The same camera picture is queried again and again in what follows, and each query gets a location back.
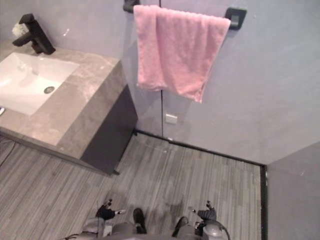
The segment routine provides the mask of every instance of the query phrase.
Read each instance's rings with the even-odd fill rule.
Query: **gray floor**
[[[149,233],[170,235],[176,221],[197,216],[211,200],[233,240],[261,239],[260,168],[139,134],[104,176],[0,137],[0,239],[57,240],[78,233],[98,205],[113,198],[132,221],[141,207]]]

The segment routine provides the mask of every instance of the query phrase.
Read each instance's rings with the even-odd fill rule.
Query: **faucet handle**
[[[35,21],[35,17],[32,13],[25,14],[21,17],[19,24],[29,24]]]

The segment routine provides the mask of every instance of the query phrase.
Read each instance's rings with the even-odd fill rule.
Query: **bathroom vanity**
[[[4,42],[0,61],[13,52],[36,55],[30,44],[15,47]],[[0,134],[112,174],[138,120],[120,60],[58,47],[42,56],[78,67],[32,115],[7,108],[0,116]]]

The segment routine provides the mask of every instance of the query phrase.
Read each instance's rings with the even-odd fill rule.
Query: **black trim strip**
[[[219,152],[216,152],[216,151],[207,150],[207,149],[202,148],[202,147],[193,146],[193,145],[190,145],[190,144],[187,144],[187,143],[183,143],[183,142],[180,142],[180,141],[175,141],[173,139],[165,138],[165,137],[159,136],[159,135],[154,135],[152,133],[149,133],[149,132],[146,132],[146,131],[142,131],[142,130],[139,130],[139,129],[135,129],[135,132],[140,133],[140,134],[144,134],[144,135],[147,135],[147,136],[150,136],[150,137],[154,137],[154,138],[157,138],[157,139],[165,140],[165,141],[167,141],[167,142],[169,142],[171,144],[178,145],[178,146],[181,146],[181,147],[186,147],[186,148],[189,148],[189,149],[199,150],[199,151],[202,151],[202,152],[205,152],[205,153],[218,155],[218,156],[221,156],[221,157],[225,157],[225,158],[228,158],[228,159],[233,159],[233,160],[236,160],[236,161],[245,162],[247,164],[252,164],[252,165],[256,165],[256,166],[260,166],[260,167],[265,166],[265,165],[263,165],[261,163],[258,163],[258,162],[249,161],[249,160],[242,159],[240,157],[230,156],[230,155],[227,155],[227,154],[224,154],[224,153],[219,153]]]
[[[266,173],[267,166],[261,166],[261,240],[268,240],[268,180]]]
[[[161,135],[164,136],[164,97],[161,90]]]

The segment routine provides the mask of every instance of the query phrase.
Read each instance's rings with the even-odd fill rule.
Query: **sink drain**
[[[48,87],[46,87],[45,89],[44,89],[44,93],[45,94],[50,94],[50,93],[52,93],[53,91],[55,90],[55,87],[54,86],[48,86]]]

